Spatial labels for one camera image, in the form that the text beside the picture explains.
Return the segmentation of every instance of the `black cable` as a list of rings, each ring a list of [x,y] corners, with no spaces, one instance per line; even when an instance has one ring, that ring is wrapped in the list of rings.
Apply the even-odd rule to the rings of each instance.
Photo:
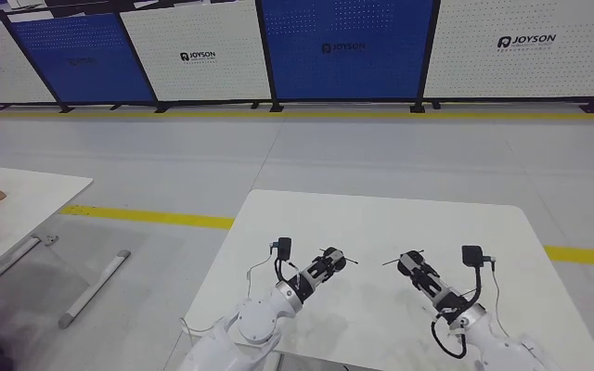
[[[437,338],[437,333],[435,332],[435,322],[431,322],[431,334],[433,335],[433,338],[435,339],[435,342],[437,343],[437,345],[439,345],[439,347],[442,349],[442,351],[445,352],[445,354],[449,355],[450,357],[454,357],[456,359],[462,359],[462,358],[464,358],[464,356],[466,356],[466,335],[464,335],[464,334],[460,335],[460,340],[462,342],[462,352],[460,354],[455,354],[453,352],[450,352],[444,346],[444,344],[442,344],[442,342],[439,340],[439,338]]]
[[[454,317],[454,319],[452,319],[451,322],[453,322],[456,318],[458,318],[462,313],[468,311],[479,300],[479,297],[481,296],[481,290],[483,288],[483,284],[481,282],[481,268],[478,266],[474,267],[474,279],[476,282],[476,289],[474,290],[474,295],[472,295],[472,298],[469,300],[469,302],[466,303],[466,305],[464,305],[463,307],[461,307],[460,309],[457,310],[456,316]],[[435,321],[437,321],[440,317],[441,317],[441,314],[438,314]],[[462,342],[462,352],[460,354],[455,354],[453,352],[450,352],[444,346],[444,344],[442,344],[442,342],[439,340],[439,338],[437,338],[437,333],[435,332],[435,323],[436,322],[431,322],[431,334],[433,335],[433,338],[435,339],[435,342],[437,343],[437,345],[439,345],[439,347],[442,349],[442,351],[444,351],[445,354],[449,355],[450,357],[454,357],[456,359],[464,358],[466,356],[466,335],[460,334],[460,341]]]
[[[286,282],[287,280],[285,277],[282,276],[282,260],[276,259],[275,260],[275,273],[277,274],[277,280]]]
[[[476,303],[479,300],[479,297],[481,296],[481,290],[483,289],[483,284],[481,282],[481,268],[480,267],[474,267],[474,279],[476,282],[476,291],[474,291],[474,295],[472,295],[471,300],[469,302],[467,302],[466,305],[464,305],[462,308],[458,309],[454,319],[458,318],[462,313],[468,311],[474,305],[474,303]]]

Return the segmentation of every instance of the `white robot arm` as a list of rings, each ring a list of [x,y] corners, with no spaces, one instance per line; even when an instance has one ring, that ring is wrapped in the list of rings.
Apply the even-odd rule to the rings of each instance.
[[[299,274],[285,280],[281,273],[281,264],[289,259],[291,239],[279,238],[271,249],[273,247],[278,248],[278,258],[275,261],[278,283],[270,290],[270,294],[258,301],[245,300],[231,314],[215,322],[213,328],[194,345],[178,371],[256,369],[280,341],[278,319],[293,318],[301,311],[303,303],[316,291],[317,286],[346,265],[342,251],[328,248]],[[228,330],[236,322],[243,338],[250,344],[261,345],[255,355],[242,352],[229,337]]]
[[[484,371],[561,371],[547,353],[527,336],[512,339],[493,334],[491,315],[477,301],[481,295],[480,268],[484,262],[491,262],[495,272],[495,258],[484,256],[479,246],[463,246],[462,260],[476,273],[476,291],[469,301],[446,285],[419,252],[413,250],[402,254],[398,262],[400,273],[408,276],[413,286],[431,299],[438,312],[431,330],[440,348],[448,355],[461,359],[466,355],[467,343],[475,346],[481,352]],[[458,332],[462,345],[460,353],[449,351],[437,338],[435,322],[440,317],[447,321],[450,330]]]

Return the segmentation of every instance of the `white table top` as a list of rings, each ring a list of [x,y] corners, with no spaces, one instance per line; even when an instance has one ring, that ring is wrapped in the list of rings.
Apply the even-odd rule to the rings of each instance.
[[[12,253],[41,223],[75,198],[93,179],[0,168],[0,258]]]
[[[359,261],[319,286],[294,320],[284,320],[279,352],[377,370],[474,370],[478,352],[469,347],[462,362],[442,353],[421,309],[431,307],[429,299],[395,264],[381,264],[424,249],[427,263],[463,292],[474,288],[474,274],[462,264],[461,246],[480,245],[497,257],[499,312],[510,335],[530,334],[562,370],[591,369],[594,341],[525,215],[513,206],[252,191],[187,323],[205,328],[243,300],[246,271],[268,256],[269,242],[278,237],[292,238],[291,260],[301,269],[328,246]],[[253,299],[276,284],[272,262],[252,272]],[[479,302],[492,313],[495,293],[487,267]],[[231,336],[247,344],[236,326]],[[459,350],[452,339],[448,345]]]

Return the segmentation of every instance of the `yellow tape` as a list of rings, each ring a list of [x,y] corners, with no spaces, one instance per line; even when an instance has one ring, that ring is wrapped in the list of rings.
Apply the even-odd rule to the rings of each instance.
[[[594,115],[586,113],[504,113],[504,112],[385,112],[385,111],[283,111],[271,113],[260,111],[202,111],[188,112],[170,110],[165,113],[151,112],[125,112],[125,111],[73,111],[70,113],[57,112],[0,112],[0,118],[334,118],[334,119],[417,119],[417,120],[594,120]]]
[[[190,225],[202,228],[231,229],[233,218],[218,216],[175,214],[169,212],[98,208],[94,206],[71,205],[61,211],[65,215],[92,216],[95,218],[119,219],[132,222]]]
[[[130,222],[189,225],[202,228],[231,229],[235,219],[219,216],[177,214],[169,212],[141,211],[95,206],[70,205],[61,212],[65,215],[81,215],[95,218],[126,220]],[[554,262],[577,262],[594,264],[594,249],[576,249],[559,246],[545,246],[549,258]]]
[[[576,249],[560,246],[545,246],[549,259],[554,262],[578,262],[594,264],[594,249]]]

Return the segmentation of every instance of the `floor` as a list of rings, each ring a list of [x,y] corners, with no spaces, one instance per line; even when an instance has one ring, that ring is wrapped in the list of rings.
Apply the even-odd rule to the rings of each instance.
[[[594,248],[591,119],[324,115],[406,109],[286,108],[320,113],[302,118],[0,116],[0,166],[93,177],[76,204],[226,217],[255,188],[510,204],[524,210],[544,245]],[[579,112],[564,105],[445,109]],[[60,241],[33,249],[0,277],[0,339],[18,370],[176,370],[189,349],[178,318],[226,231],[69,215],[47,227]],[[96,278],[120,249],[132,259],[71,327],[58,330],[84,279]],[[594,266],[554,265],[594,333]],[[282,370],[343,368],[288,357]]]

